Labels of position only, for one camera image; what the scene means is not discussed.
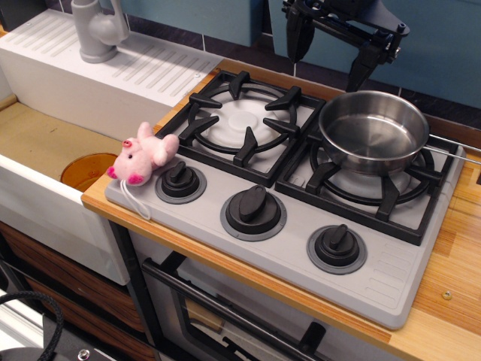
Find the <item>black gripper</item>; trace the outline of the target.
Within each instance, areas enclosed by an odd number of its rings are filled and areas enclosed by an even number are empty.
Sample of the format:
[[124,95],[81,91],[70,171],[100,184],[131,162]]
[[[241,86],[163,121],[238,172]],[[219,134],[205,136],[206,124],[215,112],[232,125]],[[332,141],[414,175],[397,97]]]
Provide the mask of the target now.
[[408,25],[382,1],[284,1],[287,54],[301,61],[318,29],[358,49],[351,64],[347,92],[356,92],[377,65],[393,62]]

